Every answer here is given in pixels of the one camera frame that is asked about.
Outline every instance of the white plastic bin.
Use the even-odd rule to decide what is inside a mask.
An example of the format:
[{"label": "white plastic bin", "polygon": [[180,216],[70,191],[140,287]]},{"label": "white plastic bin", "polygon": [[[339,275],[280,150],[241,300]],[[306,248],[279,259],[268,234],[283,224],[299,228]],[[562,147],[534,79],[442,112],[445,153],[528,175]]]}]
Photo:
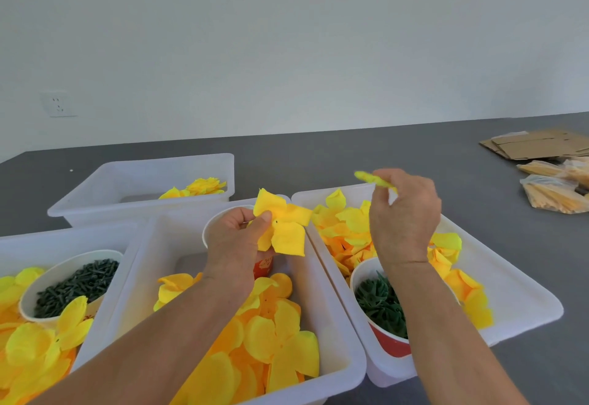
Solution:
[{"label": "white plastic bin", "polygon": [[84,364],[102,347],[104,332],[141,244],[145,223],[126,221],[0,238],[0,277],[16,275],[26,267],[49,269],[92,250],[108,249],[123,253],[73,369]]},{"label": "white plastic bin", "polygon": [[[63,216],[77,227],[149,216],[178,206],[227,202],[235,193],[233,160],[233,154],[207,154],[105,163],[47,214]],[[173,186],[184,189],[195,179],[209,177],[226,181],[225,192],[158,199]]]},{"label": "white plastic bin", "polygon": [[[254,203],[255,199],[249,199],[230,202],[230,206]],[[151,218],[146,240],[113,313],[105,345],[152,313],[159,277],[179,272],[196,275],[202,270],[206,263],[202,230],[212,216],[225,208],[227,204],[182,208]],[[350,390],[364,379],[364,350],[308,239],[305,254],[276,256],[273,272],[286,273],[293,281],[291,300],[302,307],[301,329],[313,331],[319,340],[320,376],[248,404],[320,405],[329,396]]]},{"label": "white plastic bin", "polygon": [[[349,207],[360,207],[362,201],[372,198],[374,191],[373,184],[341,188]],[[325,198],[336,189],[295,193],[293,203],[311,209],[319,204],[325,205]],[[481,330],[481,336],[489,346],[550,323],[563,315],[563,306],[553,294],[445,216],[442,216],[437,231],[456,232],[460,235],[462,251],[458,263],[453,267],[463,269],[485,286],[495,321],[494,326]],[[364,345],[368,377],[379,387],[390,386],[414,377],[416,372],[411,355],[396,358],[381,348],[364,312],[358,306],[354,294],[313,224],[307,227],[307,234]]]}]

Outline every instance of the wall socket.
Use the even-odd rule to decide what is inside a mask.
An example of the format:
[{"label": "wall socket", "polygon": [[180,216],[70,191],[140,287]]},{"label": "wall socket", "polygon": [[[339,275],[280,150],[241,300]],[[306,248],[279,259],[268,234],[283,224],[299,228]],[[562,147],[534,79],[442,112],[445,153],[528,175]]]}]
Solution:
[{"label": "wall socket", "polygon": [[76,117],[67,92],[41,92],[40,103],[50,117]]}]

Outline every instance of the plastic bag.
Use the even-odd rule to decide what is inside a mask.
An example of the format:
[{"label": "plastic bag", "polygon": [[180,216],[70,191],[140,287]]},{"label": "plastic bag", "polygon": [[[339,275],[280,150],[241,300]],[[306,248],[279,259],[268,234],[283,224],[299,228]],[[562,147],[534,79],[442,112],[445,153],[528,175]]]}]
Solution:
[{"label": "plastic bag", "polygon": [[534,208],[565,214],[589,211],[589,198],[575,193],[576,182],[541,175],[529,175],[519,182]]},{"label": "plastic bag", "polygon": [[562,177],[566,174],[562,166],[542,162],[541,160],[532,160],[530,163],[517,165],[517,167],[528,174],[545,175],[548,177]]},{"label": "plastic bag", "polygon": [[567,179],[574,180],[589,188],[589,162],[584,160],[567,160],[563,163]]}]

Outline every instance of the table surface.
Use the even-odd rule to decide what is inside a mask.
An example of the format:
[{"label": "table surface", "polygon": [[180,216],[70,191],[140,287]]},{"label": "table surface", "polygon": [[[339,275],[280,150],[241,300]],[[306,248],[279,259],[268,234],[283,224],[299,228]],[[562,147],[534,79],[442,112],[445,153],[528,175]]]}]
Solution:
[{"label": "table surface", "polygon": [[[292,196],[352,185],[355,170],[400,167],[432,178],[450,220],[562,302],[562,319],[493,348],[530,403],[587,403],[589,215],[531,208],[515,163],[478,145],[502,133],[548,127],[589,135],[589,113],[25,152],[0,164],[0,236],[67,228],[63,218],[48,217],[47,209],[110,161],[231,152],[232,200],[255,197],[262,186]],[[365,378],[327,403],[420,405],[428,400],[417,378],[389,388]]]}]

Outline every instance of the hand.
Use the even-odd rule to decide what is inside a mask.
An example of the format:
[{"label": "hand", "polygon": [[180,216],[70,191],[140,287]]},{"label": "hand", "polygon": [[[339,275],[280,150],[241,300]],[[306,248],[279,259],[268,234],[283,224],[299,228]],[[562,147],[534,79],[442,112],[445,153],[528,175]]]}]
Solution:
[{"label": "hand", "polygon": [[251,209],[238,207],[211,224],[206,237],[209,253],[203,277],[243,289],[249,295],[254,285],[254,264],[276,254],[272,248],[265,252],[257,249],[258,239],[271,221],[270,211],[255,217]]},{"label": "hand", "polygon": [[370,230],[380,261],[383,265],[427,262],[429,240],[442,213],[433,181],[403,170],[377,170],[374,175],[398,190],[392,205],[388,188],[377,186],[372,194]]}]

